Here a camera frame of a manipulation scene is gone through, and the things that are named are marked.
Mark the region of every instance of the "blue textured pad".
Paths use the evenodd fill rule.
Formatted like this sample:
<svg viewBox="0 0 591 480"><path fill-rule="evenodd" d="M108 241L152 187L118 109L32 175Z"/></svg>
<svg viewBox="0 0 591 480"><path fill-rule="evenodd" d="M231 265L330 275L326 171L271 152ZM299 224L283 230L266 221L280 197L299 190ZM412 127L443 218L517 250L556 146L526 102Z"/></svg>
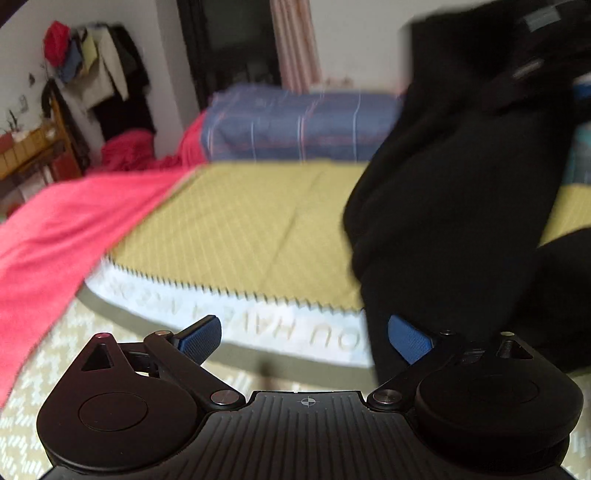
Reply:
<svg viewBox="0 0 591 480"><path fill-rule="evenodd" d="M214 318L180 340L178 349L196 364L201 365L219 347L221 341L222 323L218 318Z"/></svg>
<svg viewBox="0 0 591 480"><path fill-rule="evenodd" d="M396 315L392 315L388 322L388 339L397 352L411 365L427 355L433 348L433 341L430 337Z"/></svg>

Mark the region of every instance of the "blue gripper pad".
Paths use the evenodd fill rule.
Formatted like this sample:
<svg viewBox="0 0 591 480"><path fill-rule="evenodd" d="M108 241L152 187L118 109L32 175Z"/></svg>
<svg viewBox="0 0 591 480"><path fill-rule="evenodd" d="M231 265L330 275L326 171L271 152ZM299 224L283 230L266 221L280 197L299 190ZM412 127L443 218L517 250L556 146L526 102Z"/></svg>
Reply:
<svg viewBox="0 0 591 480"><path fill-rule="evenodd" d="M222 342L222 322L208 315L177 333L173 345L196 364L201 365Z"/></svg>

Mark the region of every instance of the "curtain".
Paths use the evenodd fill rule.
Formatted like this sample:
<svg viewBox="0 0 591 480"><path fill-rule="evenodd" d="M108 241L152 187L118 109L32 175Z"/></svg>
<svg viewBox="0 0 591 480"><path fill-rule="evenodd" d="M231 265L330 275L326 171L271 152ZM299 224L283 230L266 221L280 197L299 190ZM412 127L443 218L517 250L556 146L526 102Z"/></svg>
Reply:
<svg viewBox="0 0 591 480"><path fill-rule="evenodd" d="M283 88L307 93L321 81L309 0L271 0Z"/></svg>

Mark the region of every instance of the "crumpled red fabric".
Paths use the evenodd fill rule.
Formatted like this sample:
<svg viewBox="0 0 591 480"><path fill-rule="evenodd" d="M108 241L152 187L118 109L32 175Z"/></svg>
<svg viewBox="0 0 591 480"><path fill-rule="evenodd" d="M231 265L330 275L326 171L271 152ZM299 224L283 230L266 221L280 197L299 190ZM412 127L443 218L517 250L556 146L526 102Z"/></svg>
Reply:
<svg viewBox="0 0 591 480"><path fill-rule="evenodd" d="M47 61L55 68L61 67L66 61L69 45L70 27L58 21L53 22L43 40Z"/></svg>
<svg viewBox="0 0 591 480"><path fill-rule="evenodd" d="M0 225L0 408L28 355L101 256L188 173L176 168L56 183Z"/></svg>
<svg viewBox="0 0 591 480"><path fill-rule="evenodd" d="M201 135L196 135L195 126L191 126L183 140L179 153L156 160L154 155L154 134L149 130L128 130L109 140L102 148L102 161L98 171L143 171L168 170L169 168L193 168L207 163L203 149L194 145Z"/></svg>

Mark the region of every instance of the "clothes tag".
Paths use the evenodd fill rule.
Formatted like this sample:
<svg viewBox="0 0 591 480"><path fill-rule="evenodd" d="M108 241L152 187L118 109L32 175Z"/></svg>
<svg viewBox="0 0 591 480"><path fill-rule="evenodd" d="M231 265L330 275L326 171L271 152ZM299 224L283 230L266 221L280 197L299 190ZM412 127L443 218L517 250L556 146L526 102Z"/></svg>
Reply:
<svg viewBox="0 0 591 480"><path fill-rule="evenodd" d="M545 27L560 20L560 14L554 5L550 7L540 8L535 12L524 17L527 27L530 32L536 31L539 28Z"/></svg>

